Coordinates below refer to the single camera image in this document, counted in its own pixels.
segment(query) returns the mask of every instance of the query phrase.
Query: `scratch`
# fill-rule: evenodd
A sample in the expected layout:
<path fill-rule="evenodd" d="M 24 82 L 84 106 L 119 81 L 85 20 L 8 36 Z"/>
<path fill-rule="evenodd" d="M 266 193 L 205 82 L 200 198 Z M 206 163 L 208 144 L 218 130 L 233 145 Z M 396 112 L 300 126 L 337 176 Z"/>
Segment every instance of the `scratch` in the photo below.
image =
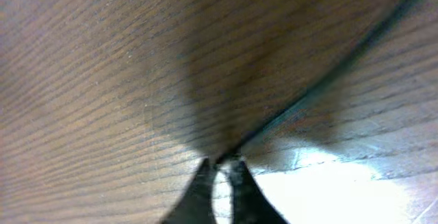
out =
<path fill-rule="evenodd" d="M 417 216 L 417 218 L 415 218 L 415 220 L 413 220 L 412 224 L 418 223 L 420 221 L 420 219 L 424 216 L 424 214 L 426 214 L 432 208 L 432 206 L 434 206 L 437 202 L 438 202 L 438 195 L 435 197 L 435 199 L 432 201 L 432 203 L 430 203 L 429 206 L 427 206 L 427 208 L 425 208 L 423 210 L 423 212 L 421 212 Z"/>

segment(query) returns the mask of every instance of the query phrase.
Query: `wooden surface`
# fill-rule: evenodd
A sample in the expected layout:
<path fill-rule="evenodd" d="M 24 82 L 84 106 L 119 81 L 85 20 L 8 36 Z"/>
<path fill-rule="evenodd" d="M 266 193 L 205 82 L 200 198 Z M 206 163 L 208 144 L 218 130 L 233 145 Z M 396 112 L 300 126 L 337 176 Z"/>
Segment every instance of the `wooden surface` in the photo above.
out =
<path fill-rule="evenodd" d="M 202 156 L 229 148 L 305 91 L 397 1 L 5 0 L 2 221 L 156 222 Z M 298 175 L 295 168 L 317 164 L 302 159 L 314 148 L 336 162 L 374 156 L 363 161 L 401 172 L 393 175 L 418 172 L 376 177 L 410 187 L 409 214 L 423 211 L 437 194 L 428 174 L 436 162 L 436 2 L 404 18 L 395 39 L 365 56 L 323 111 L 280 133 L 283 142 L 249 151 L 253 170 Z M 372 114 L 381 120 L 365 119 Z M 303 127 L 301 143 L 284 142 Z M 397 134 L 400 127 L 406 132 Z M 394 156 L 379 162 L 380 153 Z M 418 168 L 403 171 L 400 161 Z"/>

